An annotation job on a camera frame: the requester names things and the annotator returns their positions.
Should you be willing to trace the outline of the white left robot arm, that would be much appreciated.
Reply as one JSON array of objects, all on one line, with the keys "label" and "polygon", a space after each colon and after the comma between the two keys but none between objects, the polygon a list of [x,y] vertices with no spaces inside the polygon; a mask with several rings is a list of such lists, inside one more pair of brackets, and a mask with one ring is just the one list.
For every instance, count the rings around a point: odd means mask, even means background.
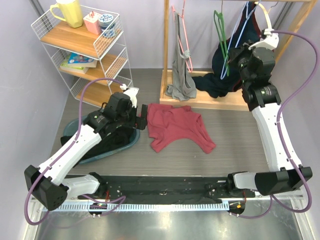
[{"label": "white left robot arm", "polygon": [[112,94],[106,106],[88,114],[80,129],[50,159],[25,169],[27,189],[47,210],[53,211],[73,197],[91,195],[100,200],[106,195],[107,183],[95,172],[75,178],[66,176],[89,150],[119,128],[146,128],[148,107],[142,105],[141,115],[137,116],[138,91],[131,87]]}]

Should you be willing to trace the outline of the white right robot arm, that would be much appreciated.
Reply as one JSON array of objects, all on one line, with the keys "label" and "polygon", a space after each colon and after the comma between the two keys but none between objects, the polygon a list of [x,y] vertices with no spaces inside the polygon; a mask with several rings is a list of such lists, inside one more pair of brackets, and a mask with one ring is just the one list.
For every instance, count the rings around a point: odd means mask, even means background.
[{"label": "white right robot arm", "polygon": [[275,64],[272,50],[258,47],[250,40],[229,52],[229,65],[240,74],[242,97],[256,120],[269,168],[267,172],[230,173],[231,182],[225,190],[233,198],[244,189],[258,191],[263,196],[295,191],[303,185],[301,177],[309,180],[313,175],[295,153],[285,126],[281,128],[282,136],[279,135],[277,125],[284,123],[278,113],[281,98],[269,81]]}]

